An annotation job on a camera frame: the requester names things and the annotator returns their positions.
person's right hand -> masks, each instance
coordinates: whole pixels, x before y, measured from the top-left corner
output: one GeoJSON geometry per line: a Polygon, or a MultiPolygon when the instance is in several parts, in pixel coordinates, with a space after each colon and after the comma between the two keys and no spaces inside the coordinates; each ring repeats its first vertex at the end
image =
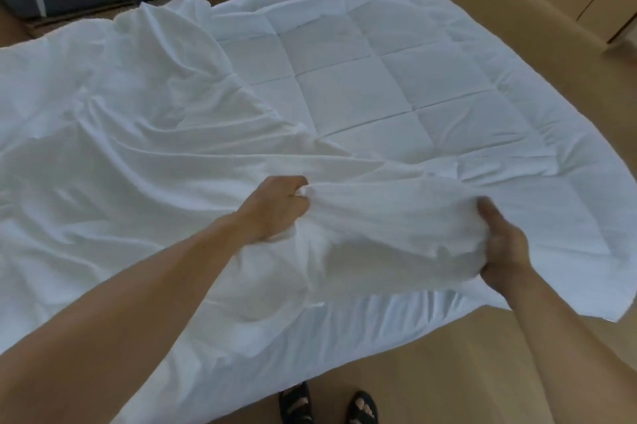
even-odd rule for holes
{"type": "Polygon", "coordinates": [[[516,284],[536,275],[524,232],[508,222],[491,199],[478,198],[478,213],[489,226],[484,281],[505,298],[516,284]]]}

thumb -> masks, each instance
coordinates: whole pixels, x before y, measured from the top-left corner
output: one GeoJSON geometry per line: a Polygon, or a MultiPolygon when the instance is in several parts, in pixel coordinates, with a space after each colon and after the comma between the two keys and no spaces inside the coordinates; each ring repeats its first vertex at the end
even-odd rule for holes
{"type": "Polygon", "coordinates": [[[509,222],[502,216],[493,201],[487,197],[478,198],[478,213],[492,233],[503,233],[509,227],[509,222]]]}

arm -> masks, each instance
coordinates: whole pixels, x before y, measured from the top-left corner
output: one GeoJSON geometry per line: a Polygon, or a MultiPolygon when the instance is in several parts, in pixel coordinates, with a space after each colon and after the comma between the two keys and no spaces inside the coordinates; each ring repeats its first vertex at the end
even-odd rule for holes
{"type": "Polygon", "coordinates": [[[91,291],[0,356],[0,423],[107,424],[244,245],[290,227],[304,177],[271,177],[230,215],[91,291]]]}
{"type": "Polygon", "coordinates": [[[491,233],[482,277],[514,311],[556,424],[637,422],[637,372],[533,270],[524,233],[489,199],[478,210],[491,233]]]}

sandal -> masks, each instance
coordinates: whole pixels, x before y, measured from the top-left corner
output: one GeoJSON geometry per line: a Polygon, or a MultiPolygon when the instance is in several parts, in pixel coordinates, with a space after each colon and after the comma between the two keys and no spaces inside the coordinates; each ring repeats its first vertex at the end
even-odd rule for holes
{"type": "Polygon", "coordinates": [[[347,406],[345,424],[378,424],[378,409],[376,403],[367,392],[359,390],[354,394],[350,404],[347,406]],[[359,409],[358,405],[356,405],[356,401],[359,399],[362,399],[362,401],[369,406],[371,413],[374,414],[373,416],[370,416],[363,409],[359,409]]]}
{"type": "Polygon", "coordinates": [[[302,382],[289,391],[279,392],[279,411],[283,424],[312,424],[314,415],[308,383],[302,382]]]}

floor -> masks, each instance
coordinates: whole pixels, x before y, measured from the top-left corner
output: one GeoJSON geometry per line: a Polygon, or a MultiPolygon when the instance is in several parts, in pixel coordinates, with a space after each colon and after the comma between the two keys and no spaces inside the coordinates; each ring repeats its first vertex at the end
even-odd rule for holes
{"type": "MultiPolygon", "coordinates": [[[[604,47],[536,0],[452,0],[511,46],[591,119],[637,175],[637,57],[604,47]]],[[[588,319],[637,367],[637,309],[617,324],[588,319]]],[[[344,420],[355,390],[383,422],[544,424],[552,419],[513,315],[481,308],[407,346],[310,381],[318,424],[344,420]]],[[[272,396],[215,424],[279,422],[272,396]]]]}

